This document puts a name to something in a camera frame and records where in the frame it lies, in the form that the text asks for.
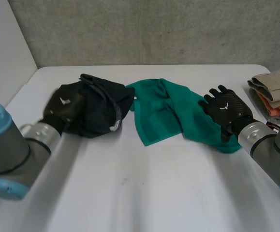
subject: white table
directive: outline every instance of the white table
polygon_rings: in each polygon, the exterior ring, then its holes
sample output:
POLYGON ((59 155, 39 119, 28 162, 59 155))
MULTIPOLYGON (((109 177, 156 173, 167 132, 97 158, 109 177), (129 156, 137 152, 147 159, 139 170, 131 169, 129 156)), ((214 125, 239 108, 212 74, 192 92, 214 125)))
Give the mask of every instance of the white table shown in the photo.
MULTIPOLYGON (((130 84, 165 78, 200 95, 223 84, 264 121, 247 80, 259 65, 42 68, 7 110, 33 123, 52 91, 81 73, 130 84)), ((280 190, 243 150, 222 154, 177 135, 144 147, 129 112, 118 133, 64 135, 27 197, 0 200, 0 232, 280 232, 280 190)))

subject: folded clothes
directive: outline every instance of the folded clothes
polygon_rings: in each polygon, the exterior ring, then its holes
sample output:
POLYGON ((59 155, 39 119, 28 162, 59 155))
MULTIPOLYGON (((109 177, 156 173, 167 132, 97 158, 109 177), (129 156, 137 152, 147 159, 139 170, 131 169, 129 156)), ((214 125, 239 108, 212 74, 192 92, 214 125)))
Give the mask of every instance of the folded clothes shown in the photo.
POLYGON ((165 79, 148 79, 127 87, 135 89, 136 100, 131 110, 135 125, 145 146, 179 133, 188 139, 216 147, 223 153, 240 149, 236 137, 221 141, 221 127, 198 105, 204 98, 187 87, 165 79))
POLYGON ((266 110, 268 111, 270 116, 280 116, 280 107, 273 109, 272 106, 269 104, 268 100, 264 96, 262 96, 261 93, 258 93, 257 91, 256 93, 261 99, 261 101, 263 102, 263 104, 265 105, 266 110))
POLYGON ((248 84, 268 99, 273 109, 280 106, 280 70, 256 75, 248 81, 248 84))
POLYGON ((271 116, 270 115, 264 102, 261 100, 260 96, 258 96, 257 92, 254 89, 250 88, 250 94, 251 94, 251 98, 253 99, 254 103, 256 104, 256 107, 260 110, 260 112, 265 117, 265 119, 268 122, 271 122, 274 124, 280 124, 280 116, 271 116))

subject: gray concrete wall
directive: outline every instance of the gray concrete wall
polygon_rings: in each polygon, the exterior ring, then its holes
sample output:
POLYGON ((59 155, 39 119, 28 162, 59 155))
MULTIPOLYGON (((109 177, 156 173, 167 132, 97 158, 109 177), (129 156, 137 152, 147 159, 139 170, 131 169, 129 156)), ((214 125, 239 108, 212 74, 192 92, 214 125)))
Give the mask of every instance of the gray concrete wall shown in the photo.
POLYGON ((280 0, 9 0, 38 67, 280 68, 280 0))

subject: white wall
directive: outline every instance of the white wall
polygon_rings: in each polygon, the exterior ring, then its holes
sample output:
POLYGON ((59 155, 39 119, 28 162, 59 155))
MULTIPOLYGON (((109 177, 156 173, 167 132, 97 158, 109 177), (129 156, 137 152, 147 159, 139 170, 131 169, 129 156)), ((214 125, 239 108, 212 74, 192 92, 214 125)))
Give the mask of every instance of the white wall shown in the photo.
POLYGON ((12 97, 37 71, 7 0, 0 0, 0 104, 12 97))

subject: beige folded garment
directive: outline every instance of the beige folded garment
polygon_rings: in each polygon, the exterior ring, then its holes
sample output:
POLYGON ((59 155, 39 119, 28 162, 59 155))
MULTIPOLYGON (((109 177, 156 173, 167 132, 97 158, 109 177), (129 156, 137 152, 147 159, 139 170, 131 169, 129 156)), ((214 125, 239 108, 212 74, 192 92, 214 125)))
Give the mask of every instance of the beige folded garment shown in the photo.
POLYGON ((280 106, 280 70, 254 76, 248 85, 267 98, 272 108, 280 106))

